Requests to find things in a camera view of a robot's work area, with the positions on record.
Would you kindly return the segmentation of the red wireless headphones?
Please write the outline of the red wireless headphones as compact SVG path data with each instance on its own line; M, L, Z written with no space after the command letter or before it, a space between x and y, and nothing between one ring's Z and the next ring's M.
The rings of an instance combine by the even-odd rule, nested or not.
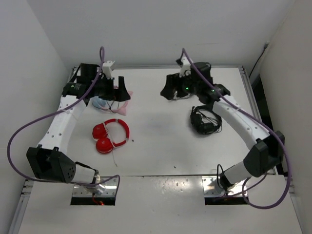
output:
M118 123L125 132L125 139L116 143L107 129L107 125L110 123ZM122 119L112 118L103 123L97 124L92 130L92 138L96 141L96 150L101 154L108 154L113 149L125 145L130 137L130 129L126 122Z

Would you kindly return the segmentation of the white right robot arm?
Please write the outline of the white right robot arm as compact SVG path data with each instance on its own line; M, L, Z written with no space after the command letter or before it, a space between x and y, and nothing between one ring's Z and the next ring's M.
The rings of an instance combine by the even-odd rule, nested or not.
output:
M245 158L226 169L218 177L219 187L228 190L236 183L249 177L260 177L280 164L283 159L281 143L285 141L281 132L270 133L256 120L243 114L231 92L211 77L211 65L196 62L191 65L186 58L176 60L180 71L166 76L161 96L167 100L195 95L209 110L224 119L243 139L248 154Z

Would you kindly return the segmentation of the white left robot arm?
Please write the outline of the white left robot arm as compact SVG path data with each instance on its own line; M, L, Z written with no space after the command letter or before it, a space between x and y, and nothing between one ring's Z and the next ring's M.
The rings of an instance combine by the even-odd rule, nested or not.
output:
M36 179L88 187L101 183L97 169L71 160L67 150L75 125L90 101L94 98L113 102L130 100L124 77L119 77L118 86L114 86L114 68L113 61L102 65L82 63L67 81L50 127L38 145L28 148L26 153Z

